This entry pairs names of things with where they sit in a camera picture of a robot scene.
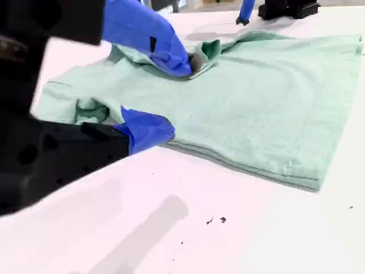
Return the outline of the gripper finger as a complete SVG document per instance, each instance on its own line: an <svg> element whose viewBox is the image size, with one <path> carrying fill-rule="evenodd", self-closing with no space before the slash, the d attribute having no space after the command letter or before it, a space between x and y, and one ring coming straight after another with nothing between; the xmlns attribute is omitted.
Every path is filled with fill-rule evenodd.
<svg viewBox="0 0 365 274"><path fill-rule="evenodd" d="M126 46L146 55L165 73L181 77L200 69L198 54L187 52L172 25L139 1L58 1L59 37L99 45Z"/></svg>
<svg viewBox="0 0 365 274"><path fill-rule="evenodd" d="M31 150L35 170L31 199L40 200L61 187L118 160L173 139L175 128L160 115L121 108L124 122L80 125L42 122L38 148Z"/></svg>
<svg viewBox="0 0 365 274"><path fill-rule="evenodd" d="M255 0L243 0L241 9L240 9L240 13L236 19L236 24L242 24L242 25L248 25L249 24L249 19L250 16L252 14L254 5L255 5Z"/></svg>

